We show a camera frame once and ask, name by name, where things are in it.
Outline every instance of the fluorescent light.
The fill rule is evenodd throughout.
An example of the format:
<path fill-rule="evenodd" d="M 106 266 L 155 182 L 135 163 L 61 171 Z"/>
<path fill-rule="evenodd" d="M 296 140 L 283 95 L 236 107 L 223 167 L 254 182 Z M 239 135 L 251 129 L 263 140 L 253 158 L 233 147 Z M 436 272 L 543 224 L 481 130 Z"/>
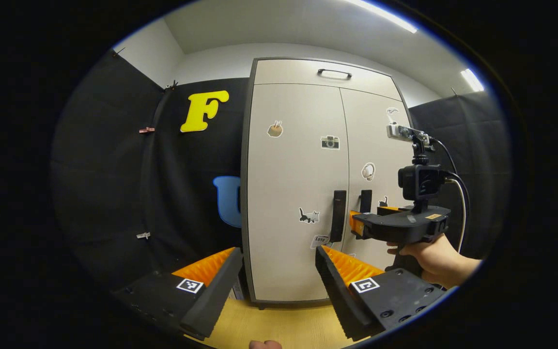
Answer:
<path fill-rule="evenodd" d="M 462 74 L 462 77 L 469 83 L 469 85 L 471 85 L 471 88 L 475 92 L 483 91 L 483 85 L 479 82 L 479 80 L 477 80 L 477 77 L 471 69 L 460 71 L 460 74 Z"/>
<path fill-rule="evenodd" d="M 364 2 L 363 0 L 344 0 L 344 1 L 349 2 L 350 4 L 357 5 L 358 7 L 362 7 L 363 9 L 366 9 L 367 11 L 371 11 L 381 17 L 387 18 L 391 22 L 397 24 L 398 26 L 406 29 L 411 33 L 417 32 L 416 27 L 412 26 L 412 24 L 410 24 L 409 22 L 406 22 L 405 20 L 395 16 L 394 14 L 388 13 L 387 11 L 381 9 L 380 7 L 376 7 L 370 4 L 369 2 Z"/>

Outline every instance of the blue letter u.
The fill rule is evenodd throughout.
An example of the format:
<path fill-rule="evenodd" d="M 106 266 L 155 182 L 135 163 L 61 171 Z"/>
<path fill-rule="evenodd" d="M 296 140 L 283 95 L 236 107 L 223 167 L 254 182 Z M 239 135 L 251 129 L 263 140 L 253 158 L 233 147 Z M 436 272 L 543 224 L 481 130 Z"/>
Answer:
<path fill-rule="evenodd" d="M 216 177 L 212 184 L 217 188 L 217 203 L 219 216 L 233 227 L 242 227 L 241 214 L 238 209 L 238 191 L 240 190 L 240 177 Z"/>

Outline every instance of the camera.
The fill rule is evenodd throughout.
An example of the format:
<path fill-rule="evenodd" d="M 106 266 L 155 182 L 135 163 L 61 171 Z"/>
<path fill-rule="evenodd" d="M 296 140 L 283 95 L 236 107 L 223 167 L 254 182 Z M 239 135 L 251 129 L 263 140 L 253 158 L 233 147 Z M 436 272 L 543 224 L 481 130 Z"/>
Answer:
<path fill-rule="evenodd" d="M 320 139 L 322 141 L 322 148 L 339 149 L 339 138 L 333 136 L 326 136 Z"/>
<path fill-rule="evenodd" d="M 425 200 L 438 196 L 445 183 L 440 165 L 412 165 L 397 172 L 397 184 L 403 189 L 406 200 Z"/>

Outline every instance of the cabinet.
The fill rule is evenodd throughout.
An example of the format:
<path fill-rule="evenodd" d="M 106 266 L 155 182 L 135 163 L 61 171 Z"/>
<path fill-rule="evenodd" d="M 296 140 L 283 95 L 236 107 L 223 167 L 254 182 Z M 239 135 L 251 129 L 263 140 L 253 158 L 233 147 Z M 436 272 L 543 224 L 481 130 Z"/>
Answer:
<path fill-rule="evenodd" d="M 337 62 L 258 59 L 251 80 L 241 213 L 252 301 L 325 300 L 315 246 L 329 235 L 335 190 L 347 192 L 347 207 L 332 248 L 381 269 L 393 263 L 382 241 L 355 239 L 348 212 L 359 210 L 361 190 L 372 190 L 374 211 L 384 196 L 390 206 L 410 204 L 397 170 L 410 165 L 412 148 L 386 136 L 388 108 L 409 125 L 405 105 L 387 75 Z M 373 176 L 363 175 L 368 164 Z"/>

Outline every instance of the camera sticker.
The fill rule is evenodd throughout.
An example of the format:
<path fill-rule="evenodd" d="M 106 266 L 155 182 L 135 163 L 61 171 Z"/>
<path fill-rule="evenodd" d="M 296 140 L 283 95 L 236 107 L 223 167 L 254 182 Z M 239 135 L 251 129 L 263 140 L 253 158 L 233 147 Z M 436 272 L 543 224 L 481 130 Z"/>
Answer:
<path fill-rule="evenodd" d="M 305 222 L 307 224 L 309 223 L 316 223 L 320 221 L 320 212 L 317 212 L 316 210 L 314 210 L 313 212 L 310 213 L 303 213 L 303 209 L 302 208 L 298 208 L 301 211 L 301 218 L 299 218 L 298 220 L 301 222 Z"/>
<path fill-rule="evenodd" d="M 315 250 L 316 247 L 320 245 L 328 244 L 330 236 L 314 236 L 314 240 L 311 242 L 310 249 Z"/>
<path fill-rule="evenodd" d="M 322 149 L 339 150 L 339 137 L 335 137 L 335 136 L 321 137 L 320 142 L 322 142 Z"/>
<path fill-rule="evenodd" d="M 365 178 L 367 181 L 372 181 L 374 179 L 374 172 L 376 172 L 376 166 L 373 163 L 368 162 L 363 166 L 363 170 L 361 170 L 361 176 Z"/>
<path fill-rule="evenodd" d="M 277 138 L 281 136 L 281 134 L 283 133 L 283 127 L 281 126 L 282 123 L 283 121 L 281 120 L 279 121 L 275 120 L 274 124 L 268 126 L 268 131 L 266 131 L 266 133 L 268 133 L 268 135 L 272 138 Z"/>

